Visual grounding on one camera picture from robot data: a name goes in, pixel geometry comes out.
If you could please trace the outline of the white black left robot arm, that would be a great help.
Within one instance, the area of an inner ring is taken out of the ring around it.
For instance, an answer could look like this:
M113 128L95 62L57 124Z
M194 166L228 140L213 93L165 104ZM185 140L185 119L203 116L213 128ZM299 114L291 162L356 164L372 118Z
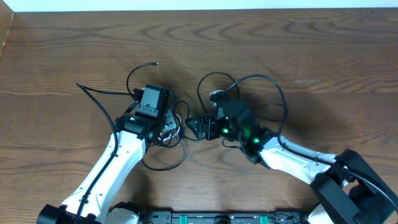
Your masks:
M132 109L118 117L116 131L80 186L59 207L46 205L37 223L137 223L135 212L116 210L111 216L111 204L127 175L144 157L149 145L160 140L159 134L177 127L174 112L164 111L158 118L148 117Z

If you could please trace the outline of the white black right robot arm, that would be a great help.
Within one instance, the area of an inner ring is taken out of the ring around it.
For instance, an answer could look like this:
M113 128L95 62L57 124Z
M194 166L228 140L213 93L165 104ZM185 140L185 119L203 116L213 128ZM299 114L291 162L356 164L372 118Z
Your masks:
M397 211L397 195L356 152L310 150L261 127L253 115L202 115L186 119L198 138L236 141L254 164L286 172L308 184L319 204L307 223L383 223Z

